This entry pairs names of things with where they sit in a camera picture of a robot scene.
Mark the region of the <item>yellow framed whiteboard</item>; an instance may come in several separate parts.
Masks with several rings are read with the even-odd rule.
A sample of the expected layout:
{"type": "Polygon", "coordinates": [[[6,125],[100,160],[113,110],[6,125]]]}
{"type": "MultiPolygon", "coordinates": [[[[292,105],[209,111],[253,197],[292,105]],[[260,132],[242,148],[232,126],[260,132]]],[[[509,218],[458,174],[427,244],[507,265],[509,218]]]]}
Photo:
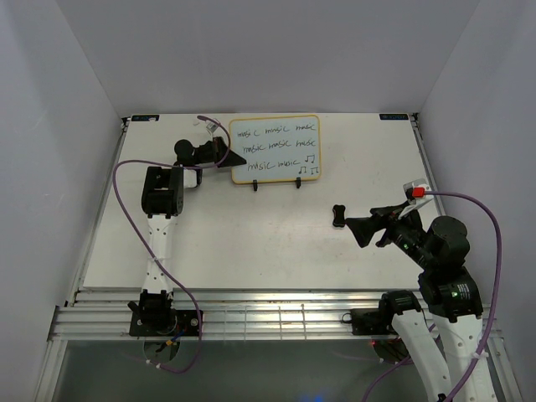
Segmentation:
{"type": "Polygon", "coordinates": [[[316,115],[234,119],[229,134],[231,150],[245,160],[231,170],[236,184],[313,181],[322,175],[316,115]]]}

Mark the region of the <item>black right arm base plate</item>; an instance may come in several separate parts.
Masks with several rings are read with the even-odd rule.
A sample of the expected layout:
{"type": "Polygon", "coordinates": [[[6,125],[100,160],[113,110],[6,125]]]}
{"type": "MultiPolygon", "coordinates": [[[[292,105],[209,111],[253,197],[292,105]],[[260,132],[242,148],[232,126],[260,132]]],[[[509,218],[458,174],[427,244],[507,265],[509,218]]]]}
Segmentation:
{"type": "Polygon", "coordinates": [[[345,312],[340,322],[351,327],[354,336],[395,335],[389,316],[379,309],[351,309],[345,312]]]}

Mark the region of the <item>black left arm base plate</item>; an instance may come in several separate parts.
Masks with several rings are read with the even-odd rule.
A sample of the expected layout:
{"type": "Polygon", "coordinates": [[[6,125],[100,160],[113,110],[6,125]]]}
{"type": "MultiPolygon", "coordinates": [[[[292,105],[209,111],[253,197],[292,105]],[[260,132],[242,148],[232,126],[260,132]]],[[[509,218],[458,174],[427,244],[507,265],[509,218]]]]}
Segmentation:
{"type": "Polygon", "coordinates": [[[179,333],[183,337],[198,337],[202,329],[203,312],[171,309],[165,313],[132,313],[128,335],[131,337],[172,338],[179,333]]]}

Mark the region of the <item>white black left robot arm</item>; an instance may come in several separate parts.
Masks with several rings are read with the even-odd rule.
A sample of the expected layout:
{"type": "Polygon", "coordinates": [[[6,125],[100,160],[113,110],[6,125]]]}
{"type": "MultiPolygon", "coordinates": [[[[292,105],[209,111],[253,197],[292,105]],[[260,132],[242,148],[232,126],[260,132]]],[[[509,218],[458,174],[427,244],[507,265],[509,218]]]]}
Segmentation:
{"type": "Polygon", "coordinates": [[[175,282],[161,267],[173,258],[172,242],[178,216],[183,212],[184,190],[201,184],[203,166],[231,168],[246,164],[223,137],[213,137],[198,147],[188,140],[179,140],[174,151],[177,159],[171,167],[147,168],[142,188],[141,208],[147,217],[147,244],[151,252],[139,301],[128,304],[135,319],[131,331],[134,336],[143,331],[150,336],[174,338],[181,332],[198,335],[197,313],[182,314],[173,308],[175,282]]]}

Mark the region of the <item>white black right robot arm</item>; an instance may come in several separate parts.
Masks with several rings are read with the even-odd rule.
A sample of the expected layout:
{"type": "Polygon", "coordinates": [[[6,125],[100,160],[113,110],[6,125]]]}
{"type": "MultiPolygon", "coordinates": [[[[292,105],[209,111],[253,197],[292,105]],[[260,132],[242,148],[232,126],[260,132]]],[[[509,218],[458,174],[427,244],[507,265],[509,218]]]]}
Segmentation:
{"type": "Polygon", "coordinates": [[[440,338],[432,337],[411,291],[383,294],[378,320],[402,339],[428,400],[496,400],[484,351],[492,318],[483,315],[480,291],[465,267],[470,250],[466,226],[439,216],[424,229],[417,209],[403,203],[372,209],[367,229],[360,223],[353,227],[361,245],[376,232],[382,234],[378,247],[395,245],[422,269],[420,294],[440,338]]]}

